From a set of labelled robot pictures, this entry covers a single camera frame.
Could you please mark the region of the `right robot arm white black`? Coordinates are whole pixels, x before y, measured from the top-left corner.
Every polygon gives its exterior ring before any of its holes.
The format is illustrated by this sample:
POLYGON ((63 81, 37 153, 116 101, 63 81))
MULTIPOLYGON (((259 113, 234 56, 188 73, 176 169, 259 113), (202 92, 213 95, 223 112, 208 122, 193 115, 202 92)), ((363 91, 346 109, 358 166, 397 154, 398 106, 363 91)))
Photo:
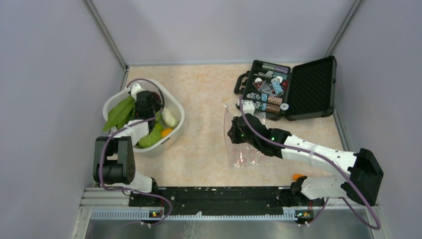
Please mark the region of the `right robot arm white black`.
POLYGON ((364 206, 375 206, 384 172, 374 153, 327 148, 303 140, 289 131, 267 128, 251 114, 234 116, 227 136, 232 144, 247 144, 265 156, 294 160, 330 172, 331 176, 304 176, 292 184, 292 199, 308 201, 344 197, 364 206))

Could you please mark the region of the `white plastic basket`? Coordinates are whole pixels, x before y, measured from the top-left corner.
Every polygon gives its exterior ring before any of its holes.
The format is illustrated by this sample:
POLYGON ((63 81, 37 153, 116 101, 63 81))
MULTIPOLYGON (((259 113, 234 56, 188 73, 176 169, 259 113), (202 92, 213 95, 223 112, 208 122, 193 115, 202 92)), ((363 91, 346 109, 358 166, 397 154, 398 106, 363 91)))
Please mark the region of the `white plastic basket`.
MULTIPOLYGON (((158 81, 153 79, 147 79, 142 81, 140 78, 135 79, 129 83, 131 86, 135 82, 140 82, 140 85, 143 89, 149 90, 152 92, 162 92, 165 101, 165 107, 173 114, 173 116, 179 121, 177 126, 160 141, 149 148, 139 148, 134 147, 133 151, 139 153, 144 157, 152 158, 162 154, 166 149, 168 149, 172 144, 174 144, 183 134, 183 123, 185 120, 185 111, 182 105, 178 100, 158 81)), ((109 111, 114 108, 122 100, 126 99, 129 96, 130 89, 123 89, 117 94, 110 97, 103 106, 103 118, 108 119, 109 111)))

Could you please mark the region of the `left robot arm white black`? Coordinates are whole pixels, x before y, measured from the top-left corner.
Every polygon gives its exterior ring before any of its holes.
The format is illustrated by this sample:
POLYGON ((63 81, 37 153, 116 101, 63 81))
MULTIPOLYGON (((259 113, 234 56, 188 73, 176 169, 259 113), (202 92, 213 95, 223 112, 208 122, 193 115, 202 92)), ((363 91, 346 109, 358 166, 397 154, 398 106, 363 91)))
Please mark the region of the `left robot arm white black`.
POLYGON ((159 201, 154 180, 136 171, 134 146, 153 132, 156 118, 165 106, 162 92, 141 91, 129 96, 114 107, 105 125, 116 127, 109 136, 95 141, 93 179, 104 189, 135 191, 148 206, 159 201))

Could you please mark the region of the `clear zip top bag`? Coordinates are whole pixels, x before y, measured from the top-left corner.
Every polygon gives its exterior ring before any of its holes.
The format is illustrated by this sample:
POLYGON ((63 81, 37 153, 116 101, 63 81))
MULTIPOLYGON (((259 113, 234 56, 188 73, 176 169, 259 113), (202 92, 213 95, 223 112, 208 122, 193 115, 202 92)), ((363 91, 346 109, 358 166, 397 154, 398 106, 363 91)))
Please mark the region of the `clear zip top bag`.
POLYGON ((258 151, 256 148, 251 146, 248 143, 233 144, 231 139, 228 136, 228 132, 232 126, 232 118, 234 116, 239 116, 239 114, 233 114, 229 110, 229 106, 225 104, 224 106, 224 124, 223 124, 223 134, 224 134, 224 143, 226 148, 226 154, 228 158, 228 165, 230 168, 241 168, 249 166, 258 166, 267 164, 271 161, 272 157, 264 155, 262 152, 258 151))

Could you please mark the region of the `orange object behind right arm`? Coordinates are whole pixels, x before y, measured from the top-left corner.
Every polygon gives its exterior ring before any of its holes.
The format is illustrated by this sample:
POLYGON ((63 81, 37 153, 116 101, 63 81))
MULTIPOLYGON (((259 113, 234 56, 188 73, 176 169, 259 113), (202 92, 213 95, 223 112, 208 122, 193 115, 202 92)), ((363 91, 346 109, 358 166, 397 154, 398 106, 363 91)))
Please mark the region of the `orange object behind right arm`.
POLYGON ((306 176, 302 174, 293 174, 292 179, 294 181, 297 181, 298 179, 303 178, 303 177, 306 177, 306 176))

